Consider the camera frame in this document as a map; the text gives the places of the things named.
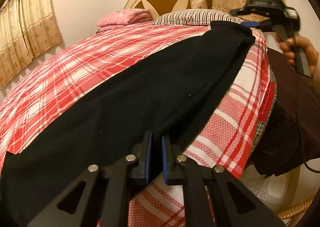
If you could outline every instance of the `person's arm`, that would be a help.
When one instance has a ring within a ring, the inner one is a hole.
[[[279,42],[280,49],[283,51],[285,57],[287,58],[288,64],[295,66],[295,54],[291,51],[290,46],[293,46],[294,40],[289,38],[287,42],[282,42],[280,37],[277,35],[276,40]],[[313,47],[311,41],[303,36],[295,37],[296,45],[303,47],[305,49],[309,70],[312,76],[311,85],[317,93],[320,94],[320,60],[319,53]]]

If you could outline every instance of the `human hand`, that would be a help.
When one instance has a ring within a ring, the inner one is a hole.
[[[280,49],[283,51],[284,56],[287,58],[288,64],[295,66],[295,54],[291,51],[290,46],[294,45],[294,40],[293,38],[289,38],[287,42],[282,42],[280,37],[276,35],[276,40],[279,42]],[[306,52],[306,56],[308,59],[308,64],[309,64],[309,70],[311,76],[315,73],[317,69],[317,62],[318,62],[318,57],[319,53],[316,51],[316,49],[313,47],[312,43],[308,38],[305,38],[303,36],[296,36],[296,45],[304,48]]]

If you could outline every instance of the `tiled floor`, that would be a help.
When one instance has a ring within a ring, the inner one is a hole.
[[[288,190],[290,174],[291,172],[266,178],[251,165],[244,171],[240,181],[271,211],[278,214]]]

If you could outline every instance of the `striped pillow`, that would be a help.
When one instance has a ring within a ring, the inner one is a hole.
[[[163,14],[152,24],[168,25],[210,25],[211,21],[230,21],[241,23],[241,19],[214,9],[186,9]]]

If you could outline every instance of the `red plaid bed sheet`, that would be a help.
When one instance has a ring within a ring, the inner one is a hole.
[[[129,25],[93,35],[62,50],[25,76],[0,106],[0,168],[6,151],[19,153],[54,119],[99,84],[139,60],[183,39],[202,35],[205,26]],[[224,165],[240,177],[249,157],[259,117],[268,114],[270,91],[267,46],[253,32],[234,83],[210,120],[185,151],[200,165]],[[130,203],[129,226],[185,226],[182,187],[166,186],[160,175]]]

